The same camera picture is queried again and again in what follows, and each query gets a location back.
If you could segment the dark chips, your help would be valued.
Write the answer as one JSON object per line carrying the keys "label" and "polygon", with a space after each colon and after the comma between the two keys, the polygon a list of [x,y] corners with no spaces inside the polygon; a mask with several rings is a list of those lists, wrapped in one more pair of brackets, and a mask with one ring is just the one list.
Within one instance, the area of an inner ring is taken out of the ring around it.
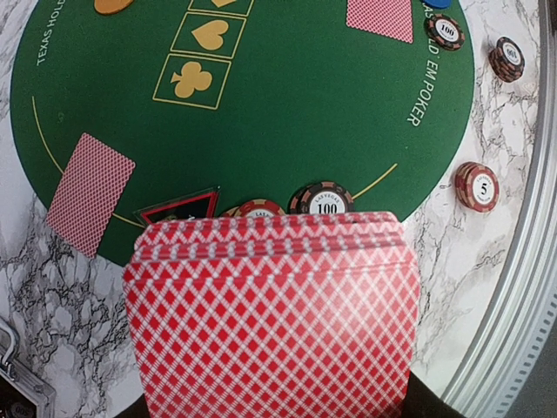
{"label": "dark chips", "polygon": [[458,22],[444,14],[433,14],[424,22],[426,34],[442,49],[457,51],[466,40]]}
{"label": "dark chips", "polygon": [[341,214],[354,211],[352,195],[333,181],[321,181],[300,188],[292,197],[290,214]]}

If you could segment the orange big blind button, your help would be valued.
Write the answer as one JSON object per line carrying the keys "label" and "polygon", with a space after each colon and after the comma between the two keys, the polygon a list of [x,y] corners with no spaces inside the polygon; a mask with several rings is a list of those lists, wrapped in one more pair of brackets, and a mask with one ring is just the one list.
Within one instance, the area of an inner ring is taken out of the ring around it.
{"label": "orange big blind button", "polygon": [[95,0],[94,9],[97,13],[109,16],[128,8],[134,0]]}

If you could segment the pink playing card deck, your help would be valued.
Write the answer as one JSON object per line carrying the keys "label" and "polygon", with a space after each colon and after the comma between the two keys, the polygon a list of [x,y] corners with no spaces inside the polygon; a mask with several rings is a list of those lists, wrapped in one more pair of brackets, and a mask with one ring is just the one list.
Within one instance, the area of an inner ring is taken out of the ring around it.
{"label": "pink playing card deck", "polygon": [[149,226],[123,288],[153,417],[398,417],[417,260],[390,212]]}

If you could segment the dark red poker chip stack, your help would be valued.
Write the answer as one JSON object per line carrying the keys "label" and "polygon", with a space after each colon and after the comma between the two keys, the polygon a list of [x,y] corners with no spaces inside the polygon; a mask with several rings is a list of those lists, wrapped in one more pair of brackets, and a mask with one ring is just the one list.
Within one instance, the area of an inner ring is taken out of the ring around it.
{"label": "dark red poker chip stack", "polygon": [[489,52],[488,60],[502,81],[511,83],[523,75],[526,61],[520,47],[509,37],[500,37]]}

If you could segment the black triangular all-in button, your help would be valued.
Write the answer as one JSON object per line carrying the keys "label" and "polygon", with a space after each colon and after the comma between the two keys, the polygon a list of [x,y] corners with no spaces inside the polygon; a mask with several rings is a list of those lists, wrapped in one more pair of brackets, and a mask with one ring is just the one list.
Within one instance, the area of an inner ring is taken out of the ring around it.
{"label": "black triangular all-in button", "polygon": [[220,186],[215,185],[175,199],[138,209],[134,215],[144,225],[161,221],[212,218],[218,203]]}

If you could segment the blue small blind button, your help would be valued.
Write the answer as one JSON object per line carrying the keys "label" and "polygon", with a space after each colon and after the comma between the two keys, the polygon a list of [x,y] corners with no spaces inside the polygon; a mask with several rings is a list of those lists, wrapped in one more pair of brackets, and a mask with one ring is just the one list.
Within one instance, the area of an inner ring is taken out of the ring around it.
{"label": "blue small blind button", "polygon": [[452,4],[452,0],[423,0],[428,7],[436,10],[445,10]]}

